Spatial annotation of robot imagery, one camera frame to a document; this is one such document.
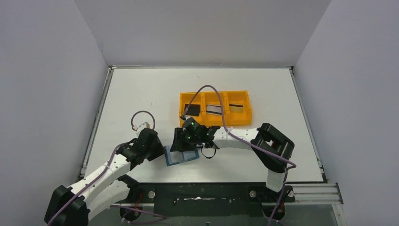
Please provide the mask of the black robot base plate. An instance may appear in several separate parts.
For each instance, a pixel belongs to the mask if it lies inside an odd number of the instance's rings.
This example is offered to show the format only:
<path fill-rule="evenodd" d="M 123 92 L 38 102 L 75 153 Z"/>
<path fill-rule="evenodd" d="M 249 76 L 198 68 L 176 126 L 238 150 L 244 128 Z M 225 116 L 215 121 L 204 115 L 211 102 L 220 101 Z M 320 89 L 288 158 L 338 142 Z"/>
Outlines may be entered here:
<path fill-rule="evenodd" d="M 141 183 L 121 204 L 153 207 L 156 214 L 167 217 L 222 217 L 247 215 L 285 215 L 285 204 L 294 203 L 293 187 L 282 192 L 266 188 L 263 182 L 242 183 Z"/>

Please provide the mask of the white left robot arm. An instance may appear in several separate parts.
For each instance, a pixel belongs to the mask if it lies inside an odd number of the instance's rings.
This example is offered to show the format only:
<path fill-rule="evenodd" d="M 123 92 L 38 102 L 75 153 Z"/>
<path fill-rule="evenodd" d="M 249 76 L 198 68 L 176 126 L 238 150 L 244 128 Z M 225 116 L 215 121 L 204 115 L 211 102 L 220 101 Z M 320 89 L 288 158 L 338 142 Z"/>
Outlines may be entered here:
<path fill-rule="evenodd" d="M 163 155 L 158 133 L 144 128 L 137 138 L 119 144 L 110 159 L 69 187 L 59 186 L 51 196 L 44 221 L 49 226 L 86 226 L 92 211 L 89 204 L 119 177 L 144 162 Z"/>

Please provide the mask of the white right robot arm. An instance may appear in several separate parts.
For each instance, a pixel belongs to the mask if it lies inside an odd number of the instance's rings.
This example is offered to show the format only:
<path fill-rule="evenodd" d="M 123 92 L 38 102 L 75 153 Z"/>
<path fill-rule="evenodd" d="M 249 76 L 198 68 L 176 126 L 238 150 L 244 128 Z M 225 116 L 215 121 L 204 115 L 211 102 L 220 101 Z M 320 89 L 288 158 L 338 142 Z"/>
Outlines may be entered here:
<path fill-rule="evenodd" d="M 253 150 L 267 168 L 265 186 L 279 192 L 286 180 L 287 170 L 295 164 L 290 161 L 295 144 L 277 128 L 263 123 L 254 129 L 226 129 L 223 126 L 205 126 L 188 118 L 175 128 L 171 152 L 189 152 L 201 148 L 237 148 Z"/>

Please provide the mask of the blue leather card holder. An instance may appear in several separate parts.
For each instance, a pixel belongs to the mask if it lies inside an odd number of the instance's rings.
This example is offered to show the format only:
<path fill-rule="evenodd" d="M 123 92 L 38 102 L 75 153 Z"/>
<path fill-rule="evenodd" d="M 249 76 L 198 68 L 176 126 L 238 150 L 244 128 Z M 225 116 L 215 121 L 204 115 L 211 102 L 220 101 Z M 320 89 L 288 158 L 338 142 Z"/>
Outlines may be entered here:
<path fill-rule="evenodd" d="M 187 151 L 187 152 L 172 152 L 171 145 L 164 146 L 165 147 L 165 159 L 166 165 L 173 166 L 181 163 L 185 163 L 188 161 L 193 161 L 198 159 L 199 156 L 199 148 L 195 151 Z"/>

